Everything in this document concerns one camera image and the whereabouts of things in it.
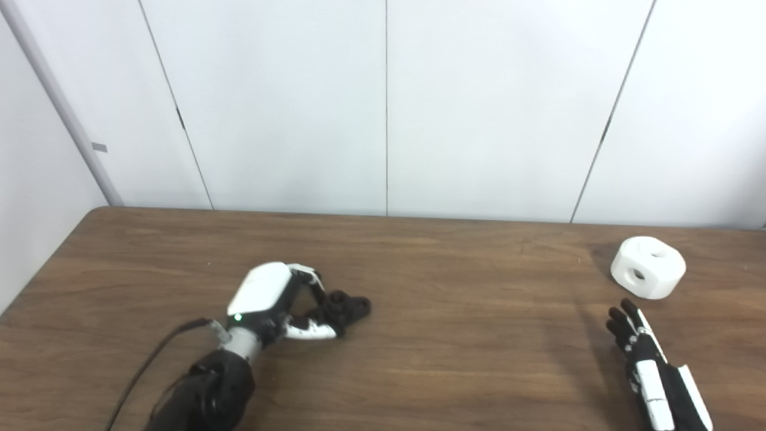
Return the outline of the white and black right hand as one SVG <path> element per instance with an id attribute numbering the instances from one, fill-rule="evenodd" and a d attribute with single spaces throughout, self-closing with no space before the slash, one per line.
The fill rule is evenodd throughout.
<path id="1" fill-rule="evenodd" d="M 625 374 L 646 430 L 712 430 L 689 366 L 668 361 L 643 311 L 629 298 L 609 309 L 606 328 L 625 358 Z"/>

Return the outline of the white and black left hand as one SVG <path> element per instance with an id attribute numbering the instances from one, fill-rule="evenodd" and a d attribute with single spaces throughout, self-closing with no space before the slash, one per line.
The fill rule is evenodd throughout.
<path id="1" fill-rule="evenodd" d="M 284 338 L 304 341 L 341 338 L 343 331 L 335 324 L 320 322 L 319 317 L 291 314 L 301 287 L 309 289 L 319 311 L 327 292 L 314 268 L 284 262 L 252 268 L 227 306 L 227 330 L 245 330 L 254 335 L 263 348 Z"/>

